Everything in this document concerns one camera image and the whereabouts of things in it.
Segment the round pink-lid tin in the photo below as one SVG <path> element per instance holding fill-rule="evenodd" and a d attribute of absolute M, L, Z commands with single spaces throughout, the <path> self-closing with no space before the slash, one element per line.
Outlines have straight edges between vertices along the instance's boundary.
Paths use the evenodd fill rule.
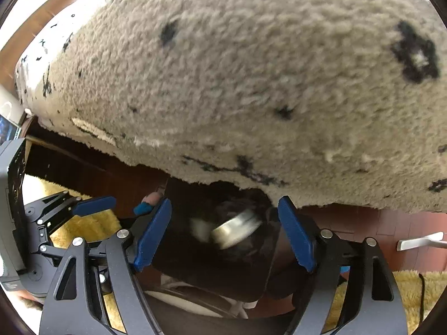
<path fill-rule="evenodd" d="M 213 229 L 211 238 L 225 250 L 250 237 L 261 224 L 259 217 L 251 209 L 246 209 Z"/>

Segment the black trash bin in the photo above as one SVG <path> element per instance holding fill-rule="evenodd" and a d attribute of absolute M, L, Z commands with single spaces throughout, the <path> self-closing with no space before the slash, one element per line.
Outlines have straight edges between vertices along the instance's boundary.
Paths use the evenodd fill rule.
<path fill-rule="evenodd" d="M 267 287 L 280 233 L 277 209 L 259 188 L 177 178 L 165 196 L 172 217 L 152 260 L 178 281 L 253 303 Z"/>

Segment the person's slippered left foot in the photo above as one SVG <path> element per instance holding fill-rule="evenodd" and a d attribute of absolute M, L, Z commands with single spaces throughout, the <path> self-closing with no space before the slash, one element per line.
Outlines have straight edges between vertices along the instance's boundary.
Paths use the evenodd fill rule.
<path fill-rule="evenodd" d="M 160 192 L 160 191 L 151 192 L 150 194 L 144 196 L 144 198 L 142 199 L 141 202 L 146 202 L 148 204 L 151 204 L 155 208 L 155 206 L 158 204 L 158 202 L 162 199 L 163 194 L 164 193 Z"/>

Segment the tablet screen at bedside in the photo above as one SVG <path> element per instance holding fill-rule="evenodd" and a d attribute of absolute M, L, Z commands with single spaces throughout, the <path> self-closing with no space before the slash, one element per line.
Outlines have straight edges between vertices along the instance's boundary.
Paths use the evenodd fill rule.
<path fill-rule="evenodd" d="M 0 144 L 15 140 L 20 135 L 20 127 L 4 116 L 0 116 Z"/>

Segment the grey cat-pattern bed blanket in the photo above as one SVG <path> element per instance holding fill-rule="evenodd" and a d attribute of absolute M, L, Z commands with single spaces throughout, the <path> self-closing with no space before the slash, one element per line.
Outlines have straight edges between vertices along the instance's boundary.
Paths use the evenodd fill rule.
<path fill-rule="evenodd" d="M 15 85 L 46 129 L 184 181 L 446 210 L 446 25 L 429 0 L 84 0 Z"/>

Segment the dark wooden headboard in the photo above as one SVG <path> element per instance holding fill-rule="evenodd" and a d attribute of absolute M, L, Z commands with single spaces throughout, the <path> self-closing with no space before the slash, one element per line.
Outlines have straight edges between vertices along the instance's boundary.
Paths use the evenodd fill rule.
<path fill-rule="evenodd" d="M 15 65 L 23 51 L 61 10 L 76 0 L 15 0 L 1 16 L 1 85 L 14 91 Z"/>

